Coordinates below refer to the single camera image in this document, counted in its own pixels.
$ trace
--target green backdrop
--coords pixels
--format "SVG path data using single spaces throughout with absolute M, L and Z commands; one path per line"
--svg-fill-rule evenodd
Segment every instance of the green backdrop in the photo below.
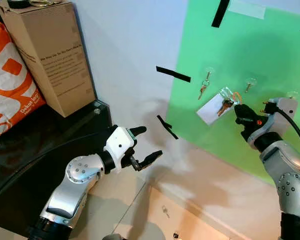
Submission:
M 223 87 L 241 93 L 255 111 L 262 102 L 298 92 L 295 121 L 300 127 L 300 15 L 267 8 L 264 19 L 226 11 L 220 28 L 211 27 L 219 0 L 189 0 L 176 70 L 191 76 L 191 83 L 174 79 L 166 121 L 180 137 L 221 159 L 260 177 L 271 178 L 240 135 L 234 111 L 208 126 L 196 114 Z M 213 67 L 210 86 L 198 100 L 205 67 Z M 248 93 L 246 79 L 257 85 Z M 292 128 L 284 136 L 300 151 Z

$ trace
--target orange and white bag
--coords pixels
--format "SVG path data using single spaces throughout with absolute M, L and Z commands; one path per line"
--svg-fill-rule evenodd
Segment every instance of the orange and white bag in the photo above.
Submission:
M 44 104 L 5 25 L 0 22 L 0 135 Z

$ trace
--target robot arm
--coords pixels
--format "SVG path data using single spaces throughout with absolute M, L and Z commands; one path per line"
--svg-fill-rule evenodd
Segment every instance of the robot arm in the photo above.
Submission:
M 141 171 L 160 157 L 162 151 L 150 154 L 143 162 L 134 159 L 136 136 L 146 130 L 144 126 L 117 127 L 106 141 L 103 152 L 72 159 L 66 166 L 62 182 L 53 191 L 35 227 L 31 228 L 29 239 L 67 240 L 85 206 L 89 190 L 97 181 L 130 165 Z
M 272 177 L 282 211 L 282 240 L 300 240 L 300 154 L 282 135 L 289 122 L 274 109 L 283 110 L 293 118 L 297 102 L 290 98 L 275 98 L 265 103 L 266 116 L 257 115 L 247 105 L 236 105 L 236 123 L 244 125 L 243 138 L 260 151 L 260 159 Z

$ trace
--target beige floor tile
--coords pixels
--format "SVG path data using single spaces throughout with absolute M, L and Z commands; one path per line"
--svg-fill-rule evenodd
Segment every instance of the beige floor tile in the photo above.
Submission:
M 229 240 L 155 188 L 145 186 L 115 229 L 129 240 Z
M 25 237 L 15 234 L 0 227 L 0 240 L 27 240 Z
M 70 239 L 101 240 L 111 234 L 143 185 L 131 168 L 103 177 L 91 189 Z

